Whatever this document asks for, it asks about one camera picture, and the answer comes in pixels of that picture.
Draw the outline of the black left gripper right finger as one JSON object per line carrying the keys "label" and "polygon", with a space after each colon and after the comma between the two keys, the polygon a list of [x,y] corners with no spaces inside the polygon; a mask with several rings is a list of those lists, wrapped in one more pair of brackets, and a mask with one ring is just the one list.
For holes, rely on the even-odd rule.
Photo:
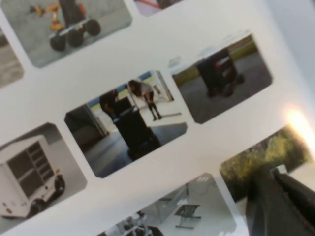
{"label": "black left gripper right finger", "polygon": [[288,174],[275,174],[275,180],[311,229],[315,228],[315,192]]}

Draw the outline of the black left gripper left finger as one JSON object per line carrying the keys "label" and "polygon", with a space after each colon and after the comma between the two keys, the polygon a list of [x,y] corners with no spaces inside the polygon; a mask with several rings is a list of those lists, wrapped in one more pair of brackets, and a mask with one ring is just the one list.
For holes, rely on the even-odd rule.
{"label": "black left gripper left finger", "polygon": [[263,166],[251,177],[246,204],[249,235],[313,236],[315,229],[302,221],[303,217],[276,182],[278,173],[288,174],[285,166]]}

